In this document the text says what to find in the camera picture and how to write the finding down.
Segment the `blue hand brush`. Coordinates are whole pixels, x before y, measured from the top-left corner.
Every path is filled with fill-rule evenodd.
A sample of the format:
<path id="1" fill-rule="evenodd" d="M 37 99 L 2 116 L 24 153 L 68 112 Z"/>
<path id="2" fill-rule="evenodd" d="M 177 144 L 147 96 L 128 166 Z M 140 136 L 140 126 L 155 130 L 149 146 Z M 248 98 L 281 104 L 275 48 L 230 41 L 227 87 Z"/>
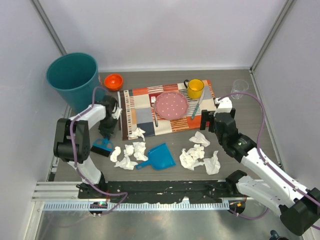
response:
<path id="1" fill-rule="evenodd" d="M 114 145 L 108 138 L 100 138 L 93 142 L 90 149 L 91 152 L 98 155 L 109 157 L 114 150 Z"/>

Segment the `blue dustpan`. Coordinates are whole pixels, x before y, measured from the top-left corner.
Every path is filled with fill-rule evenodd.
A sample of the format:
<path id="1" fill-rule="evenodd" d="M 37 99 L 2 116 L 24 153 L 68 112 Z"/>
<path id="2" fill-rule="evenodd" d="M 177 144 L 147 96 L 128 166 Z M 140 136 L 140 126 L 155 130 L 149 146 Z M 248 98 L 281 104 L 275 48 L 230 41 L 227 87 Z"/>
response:
<path id="1" fill-rule="evenodd" d="M 137 170 L 152 166 L 154 170 L 160 171 L 176 166 L 175 160 L 166 143 L 162 143 L 147 153 L 148 160 L 135 166 Z"/>

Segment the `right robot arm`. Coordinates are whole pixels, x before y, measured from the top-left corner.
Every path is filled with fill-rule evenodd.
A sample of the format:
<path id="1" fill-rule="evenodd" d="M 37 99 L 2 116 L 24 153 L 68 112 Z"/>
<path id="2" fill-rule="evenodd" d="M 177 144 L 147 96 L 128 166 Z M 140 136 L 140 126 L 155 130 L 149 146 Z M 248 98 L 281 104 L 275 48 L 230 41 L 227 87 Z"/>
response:
<path id="1" fill-rule="evenodd" d="M 270 160 L 248 136 L 239 133 L 235 109 L 230 112 L 202 110 L 200 129 L 208 129 L 217 137 L 225 153 L 249 168 L 263 182 L 252 179 L 241 170 L 226 178 L 226 193 L 240 194 L 258 201 L 281 220 L 293 234 L 302 236 L 320 219 L 320 191 L 308 189 Z"/>

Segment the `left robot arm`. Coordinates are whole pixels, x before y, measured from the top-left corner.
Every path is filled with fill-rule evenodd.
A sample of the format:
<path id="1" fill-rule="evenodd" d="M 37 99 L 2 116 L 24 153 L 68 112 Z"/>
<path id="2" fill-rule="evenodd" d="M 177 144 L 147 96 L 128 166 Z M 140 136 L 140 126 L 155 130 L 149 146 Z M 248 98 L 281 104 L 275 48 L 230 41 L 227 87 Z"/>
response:
<path id="1" fill-rule="evenodd" d="M 93 163 L 90 152 L 109 156 L 108 141 L 114 133 L 122 109 L 109 95 L 90 104 L 81 113 L 57 121 L 53 154 L 68 163 L 81 177 L 78 198 L 102 199 L 108 190 L 103 173 Z"/>

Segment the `crumpled paper upper right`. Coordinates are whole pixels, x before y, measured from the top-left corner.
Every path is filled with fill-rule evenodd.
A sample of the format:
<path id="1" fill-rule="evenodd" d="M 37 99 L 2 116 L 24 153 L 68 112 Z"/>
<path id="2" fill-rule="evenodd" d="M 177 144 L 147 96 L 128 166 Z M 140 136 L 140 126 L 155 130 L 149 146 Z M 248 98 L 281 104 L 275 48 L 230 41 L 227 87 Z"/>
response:
<path id="1" fill-rule="evenodd" d="M 189 139 L 189 141 L 195 144 L 202 145 L 205 148 L 211 144 L 210 141 L 208 141 L 206 137 L 199 131 L 197 131 L 195 135 Z"/>

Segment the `crumpled paper left centre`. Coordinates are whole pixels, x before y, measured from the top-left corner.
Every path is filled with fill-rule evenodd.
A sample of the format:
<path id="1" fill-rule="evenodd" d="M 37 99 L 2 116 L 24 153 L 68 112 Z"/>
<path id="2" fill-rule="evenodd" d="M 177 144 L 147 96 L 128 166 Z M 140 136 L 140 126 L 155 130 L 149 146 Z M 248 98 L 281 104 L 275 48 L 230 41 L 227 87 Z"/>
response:
<path id="1" fill-rule="evenodd" d="M 135 148 L 133 145 L 125 145 L 125 149 L 123 150 L 123 154 L 127 157 L 134 154 Z"/>

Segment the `crumpled paper near placemat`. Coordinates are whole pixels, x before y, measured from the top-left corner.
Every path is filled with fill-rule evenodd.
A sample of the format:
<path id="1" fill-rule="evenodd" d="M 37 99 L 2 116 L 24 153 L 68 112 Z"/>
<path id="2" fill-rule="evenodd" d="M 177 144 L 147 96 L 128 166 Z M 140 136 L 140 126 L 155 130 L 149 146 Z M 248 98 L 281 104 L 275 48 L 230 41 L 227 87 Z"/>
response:
<path id="1" fill-rule="evenodd" d="M 129 139 L 137 139 L 142 138 L 143 141 L 145 141 L 145 134 L 146 132 L 141 129 L 140 127 L 137 127 L 136 130 L 134 130 L 131 134 L 128 135 Z"/>

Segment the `crumpled paper front left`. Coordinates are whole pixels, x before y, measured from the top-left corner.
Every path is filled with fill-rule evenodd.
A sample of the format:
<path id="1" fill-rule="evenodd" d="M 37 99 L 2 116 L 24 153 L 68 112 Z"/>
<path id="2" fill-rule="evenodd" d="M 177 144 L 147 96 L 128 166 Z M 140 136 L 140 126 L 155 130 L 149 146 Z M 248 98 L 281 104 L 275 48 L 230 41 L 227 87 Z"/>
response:
<path id="1" fill-rule="evenodd" d="M 122 168 L 124 170 L 133 170 L 138 163 L 131 161 L 129 156 L 125 155 L 121 161 L 117 161 L 114 165 L 115 168 Z"/>

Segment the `yellow enamel mug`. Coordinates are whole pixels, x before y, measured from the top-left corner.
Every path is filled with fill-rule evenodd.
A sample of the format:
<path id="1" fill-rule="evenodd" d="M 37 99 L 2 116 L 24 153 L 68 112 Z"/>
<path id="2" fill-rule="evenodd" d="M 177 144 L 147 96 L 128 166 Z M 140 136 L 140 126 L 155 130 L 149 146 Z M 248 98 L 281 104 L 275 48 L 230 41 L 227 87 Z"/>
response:
<path id="1" fill-rule="evenodd" d="M 196 100 L 199 99 L 203 93 L 205 84 L 200 79 L 184 80 L 183 84 L 187 89 L 187 95 L 190 99 Z"/>

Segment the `colourful patchwork placemat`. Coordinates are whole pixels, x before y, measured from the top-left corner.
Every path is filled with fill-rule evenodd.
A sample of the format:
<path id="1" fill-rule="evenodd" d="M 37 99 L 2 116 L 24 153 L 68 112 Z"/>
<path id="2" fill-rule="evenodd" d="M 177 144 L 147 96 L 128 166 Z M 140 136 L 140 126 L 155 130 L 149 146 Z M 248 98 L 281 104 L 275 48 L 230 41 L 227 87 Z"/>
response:
<path id="1" fill-rule="evenodd" d="M 201 123 L 201 111 L 214 111 L 216 109 L 214 103 L 215 94 L 211 82 L 203 80 L 203 83 L 204 97 L 193 120 L 191 120 L 191 116 L 198 100 L 188 97 L 187 89 L 183 83 L 136 88 L 118 92 L 119 103 L 122 107 L 122 139 L 133 140 L 129 139 L 128 135 L 137 128 L 145 131 L 145 137 L 198 129 Z M 178 92 L 184 95 L 188 101 L 188 110 L 184 117 L 175 120 L 166 120 L 156 114 L 158 119 L 158 127 L 156 127 L 151 96 L 157 97 L 163 92 Z"/>

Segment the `crumpled paper far right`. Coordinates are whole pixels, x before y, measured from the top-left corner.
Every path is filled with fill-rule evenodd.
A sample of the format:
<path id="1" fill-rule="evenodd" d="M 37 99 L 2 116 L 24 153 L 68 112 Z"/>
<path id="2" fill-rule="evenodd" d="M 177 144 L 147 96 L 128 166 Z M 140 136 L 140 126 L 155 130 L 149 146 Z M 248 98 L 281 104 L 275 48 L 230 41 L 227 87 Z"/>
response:
<path id="1" fill-rule="evenodd" d="M 221 164 L 218 160 L 218 152 L 219 151 L 216 150 L 213 152 L 213 155 L 211 158 L 203 159 L 205 170 L 208 175 L 215 175 L 220 171 Z"/>

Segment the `clear plastic cup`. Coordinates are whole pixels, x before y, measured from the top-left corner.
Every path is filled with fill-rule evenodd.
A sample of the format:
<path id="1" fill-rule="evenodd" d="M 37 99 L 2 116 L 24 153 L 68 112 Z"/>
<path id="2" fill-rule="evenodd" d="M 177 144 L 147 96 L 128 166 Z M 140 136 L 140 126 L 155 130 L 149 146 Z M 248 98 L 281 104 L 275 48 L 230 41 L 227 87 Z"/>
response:
<path id="1" fill-rule="evenodd" d="M 249 84 L 247 81 L 243 79 L 236 79 L 233 82 L 231 93 L 246 92 L 248 89 L 249 89 Z M 243 97 L 243 94 L 234 94 L 231 97 L 235 100 L 239 100 L 240 98 Z"/>

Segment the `silver fork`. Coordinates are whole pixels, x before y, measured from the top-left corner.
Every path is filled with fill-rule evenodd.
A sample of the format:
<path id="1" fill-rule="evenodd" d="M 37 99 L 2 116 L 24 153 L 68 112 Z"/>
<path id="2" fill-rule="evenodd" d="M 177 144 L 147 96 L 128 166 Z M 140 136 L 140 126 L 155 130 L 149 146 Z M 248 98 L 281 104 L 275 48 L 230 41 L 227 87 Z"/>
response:
<path id="1" fill-rule="evenodd" d="M 155 126 L 158 127 L 159 124 L 158 124 L 158 118 L 157 118 L 157 113 L 156 113 L 156 109 L 155 109 L 156 97 L 155 97 L 155 96 L 151 96 L 150 101 L 151 101 L 151 106 L 152 106 L 153 111 L 154 111 L 154 122 L 155 122 Z"/>

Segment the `teal plastic trash bin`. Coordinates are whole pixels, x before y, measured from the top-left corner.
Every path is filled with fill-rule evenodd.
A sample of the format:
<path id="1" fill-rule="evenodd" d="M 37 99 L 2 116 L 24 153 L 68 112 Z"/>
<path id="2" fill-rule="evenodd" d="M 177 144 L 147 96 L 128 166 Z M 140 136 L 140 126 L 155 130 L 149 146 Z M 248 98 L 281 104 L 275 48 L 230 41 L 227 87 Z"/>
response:
<path id="1" fill-rule="evenodd" d="M 46 80 L 76 113 L 92 104 L 93 91 L 101 86 L 96 60 L 81 52 L 56 59 L 46 71 Z"/>

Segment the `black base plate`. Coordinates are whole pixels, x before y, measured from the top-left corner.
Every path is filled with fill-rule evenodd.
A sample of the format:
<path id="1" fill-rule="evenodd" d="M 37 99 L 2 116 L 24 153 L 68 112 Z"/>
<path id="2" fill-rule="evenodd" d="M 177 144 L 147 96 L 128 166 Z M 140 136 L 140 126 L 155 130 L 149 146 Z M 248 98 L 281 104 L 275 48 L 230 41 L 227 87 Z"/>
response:
<path id="1" fill-rule="evenodd" d="M 109 181 L 100 190 L 118 194 L 127 192 L 124 203 L 174 204 L 188 198 L 192 204 L 219 203 L 220 198 L 243 198 L 228 183 L 218 180 Z"/>

